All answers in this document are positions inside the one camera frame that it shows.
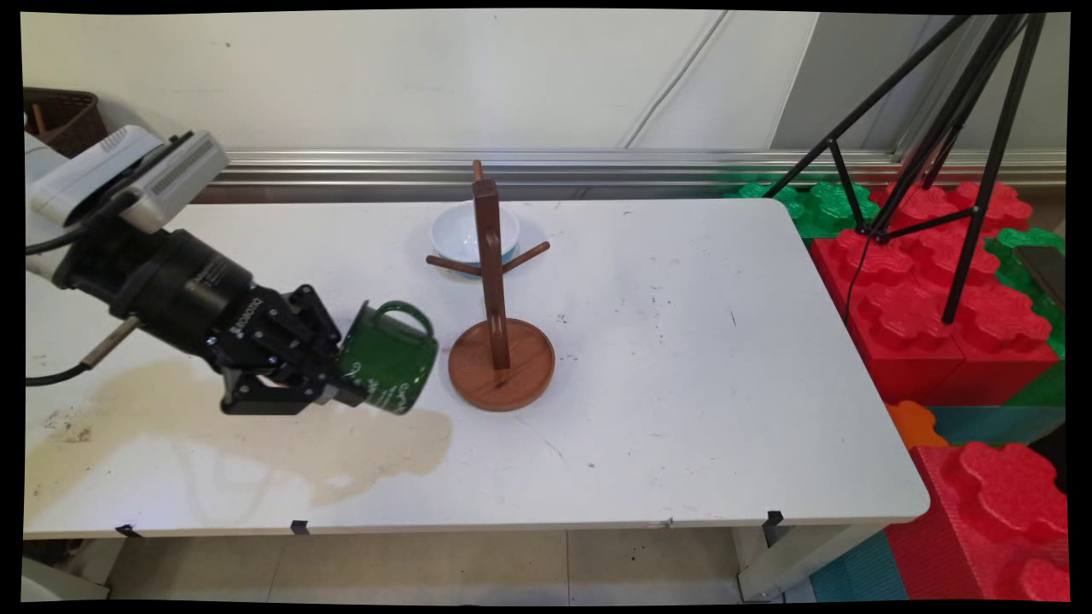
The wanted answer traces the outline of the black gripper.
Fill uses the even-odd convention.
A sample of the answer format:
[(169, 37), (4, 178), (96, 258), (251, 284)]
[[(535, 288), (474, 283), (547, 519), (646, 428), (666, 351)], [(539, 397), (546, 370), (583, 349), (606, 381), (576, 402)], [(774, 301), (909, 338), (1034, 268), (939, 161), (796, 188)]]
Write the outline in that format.
[[(331, 400), (358, 408), (370, 399), (339, 376), (332, 358), (342, 334), (311, 285), (285, 300), (186, 231), (103, 224), (67, 249), (54, 283), (103, 302), (112, 317), (136, 317), (149, 335), (207, 362), (224, 380), (224, 414), (292, 416)], [(268, 310), (286, 307), (300, 326), (297, 336), (324, 358), (293, 364), (250, 338), (266, 326)]]

